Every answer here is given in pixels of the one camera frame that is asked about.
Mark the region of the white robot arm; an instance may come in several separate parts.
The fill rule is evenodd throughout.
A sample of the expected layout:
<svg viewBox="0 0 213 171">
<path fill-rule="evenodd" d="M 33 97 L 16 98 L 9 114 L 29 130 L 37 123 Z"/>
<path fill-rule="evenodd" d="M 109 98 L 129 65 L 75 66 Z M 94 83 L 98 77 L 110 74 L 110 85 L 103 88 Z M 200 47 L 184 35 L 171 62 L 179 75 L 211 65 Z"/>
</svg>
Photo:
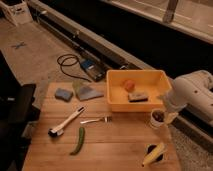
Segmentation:
<svg viewBox="0 0 213 171">
<path fill-rule="evenodd" d="M 187 105 L 208 116 L 207 124 L 213 127 L 213 75 L 206 70 L 198 70 L 176 77 L 172 88 L 158 98 L 165 106 L 166 116 L 171 123 Z"/>
</svg>

